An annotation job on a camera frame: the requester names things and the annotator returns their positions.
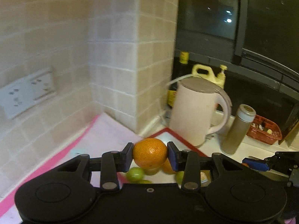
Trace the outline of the orange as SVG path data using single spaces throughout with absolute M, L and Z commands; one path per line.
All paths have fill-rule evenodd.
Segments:
M 162 166 L 168 157 L 167 146 L 157 138 L 146 138 L 134 144 L 133 160 L 143 169 Z
M 176 172 L 172 169 L 169 159 L 167 159 L 161 166 L 161 170 L 168 175 L 175 174 Z

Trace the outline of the green apple front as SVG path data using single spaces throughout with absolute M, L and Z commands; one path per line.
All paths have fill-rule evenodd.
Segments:
M 140 180 L 137 183 L 140 183 L 140 184 L 151 184 L 152 181 L 149 181 L 149 180 Z

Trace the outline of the bright green apple right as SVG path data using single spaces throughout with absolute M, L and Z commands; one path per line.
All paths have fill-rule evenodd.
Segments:
M 183 178 L 184 178 L 184 171 L 179 171 L 175 174 L 175 181 L 178 185 L 182 184 Z

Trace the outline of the green apple back left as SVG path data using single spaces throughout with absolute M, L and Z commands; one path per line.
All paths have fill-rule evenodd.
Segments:
M 144 179 L 144 171 L 139 167 L 132 167 L 126 173 L 126 179 L 130 183 L 136 183 Z

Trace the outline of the pink fleece mat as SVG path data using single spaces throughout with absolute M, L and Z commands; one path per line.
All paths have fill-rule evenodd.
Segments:
M 142 137 L 118 123 L 106 113 L 97 115 L 81 136 L 46 161 L 1 201 L 1 223 L 21 222 L 21 218 L 16 211 L 14 197 L 22 184 L 78 155 L 89 154 L 91 158 L 101 157 L 105 152 L 121 151 L 127 143 L 136 143 L 140 140 L 142 140 Z

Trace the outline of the red and white tray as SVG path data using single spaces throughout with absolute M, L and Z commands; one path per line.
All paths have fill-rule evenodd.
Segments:
M 188 141 L 186 141 L 184 138 L 182 138 L 177 133 L 173 132 L 167 127 L 149 136 L 149 138 L 158 138 L 161 141 L 163 141 L 165 145 L 168 142 L 172 141 L 173 143 L 175 143 L 175 145 L 180 151 L 192 150 L 197 152 L 200 156 L 206 157 L 205 154 L 203 154 L 197 148 L 192 146 Z M 208 170 L 202 170 L 202 172 L 205 174 L 205 176 L 202 177 L 201 186 L 206 187 L 211 183 L 210 172 Z M 164 173 L 162 170 L 156 173 L 155 175 L 146 175 L 144 179 L 151 181 L 152 183 L 176 183 L 175 175 L 168 175 Z

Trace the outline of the red plastic basket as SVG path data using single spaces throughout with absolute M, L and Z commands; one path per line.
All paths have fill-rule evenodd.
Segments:
M 273 145 L 275 142 L 282 140 L 279 126 L 259 115 L 255 116 L 246 135 L 268 145 Z

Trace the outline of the grey thermos bottle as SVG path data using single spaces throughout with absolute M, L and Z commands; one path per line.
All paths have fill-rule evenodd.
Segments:
M 237 110 L 236 117 L 229 129 L 226 138 L 221 144 L 221 150 L 228 155 L 235 154 L 244 136 L 247 134 L 253 120 L 255 119 L 256 111 L 246 105 L 241 104 Z

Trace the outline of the white electric kettle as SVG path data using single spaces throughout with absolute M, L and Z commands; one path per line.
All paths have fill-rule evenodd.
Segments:
M 221 106 L 223 117 L 219 124 L 212 126 L 217 105 Z M 185 78 L 178 83 L 169 128 L 191 145 L 199 147 L 207 135 L 225 126 L 231 109 L 231 99 L 220 86 L 200 77 Z

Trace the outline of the yellow oil jug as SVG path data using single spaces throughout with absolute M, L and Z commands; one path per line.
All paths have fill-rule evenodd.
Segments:
M 220 69 L 221 71 L 217 74 L 217 76 L 215 76 L 211 67 L 202 64 L 196 64 L 192 68 L 192 75 L 206 79 L 224 89 L 224 84 L 226 81 L 225 71 L 228 70 L 228 67 L 221 64 Z

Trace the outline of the dark sauce bottle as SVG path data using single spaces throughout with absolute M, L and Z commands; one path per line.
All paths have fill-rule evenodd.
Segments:
M 186 75 L 188 72 L 188 63 L 189 63 L 189 52 L 181 51 L 179 57 L 174 58 L 173 62 L 173 71 L 171 83 L 168 87 L 167 95 L 167 105 L 172 108 L 174 105 L 177 83 L 179 82 L 178 78 Z

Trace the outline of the white wall socket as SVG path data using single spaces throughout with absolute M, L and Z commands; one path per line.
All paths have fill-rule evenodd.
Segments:
M 13 119 L 56 95 L 52 67 L 38 70 L 1 88 L 1 107 Z

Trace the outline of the dark window frame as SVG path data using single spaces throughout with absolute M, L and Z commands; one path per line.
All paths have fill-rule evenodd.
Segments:
M 176 49 L 298 90 L 298 0 L 179 0 Z

